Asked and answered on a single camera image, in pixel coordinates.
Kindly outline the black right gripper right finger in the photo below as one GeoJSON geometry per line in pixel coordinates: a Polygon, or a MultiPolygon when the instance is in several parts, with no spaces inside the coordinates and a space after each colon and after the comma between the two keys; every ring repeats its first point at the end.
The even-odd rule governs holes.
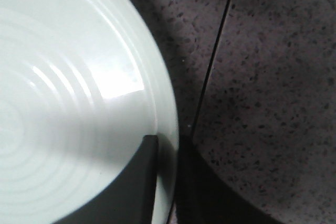
{"type": "Polygon", "coordinates": [[[175,202],[178,223],[278,223],[228,187],[185,135],[179,139],[175,202]]]}

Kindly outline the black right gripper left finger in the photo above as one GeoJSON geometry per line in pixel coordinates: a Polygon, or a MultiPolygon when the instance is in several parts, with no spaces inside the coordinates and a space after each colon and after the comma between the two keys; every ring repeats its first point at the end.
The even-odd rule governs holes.
{"type": "Polygon", "coordinates": [[[74,223],[151,223],[158,148],[158,137],[146,135],[121,174],[76,212],[74,223]]]}

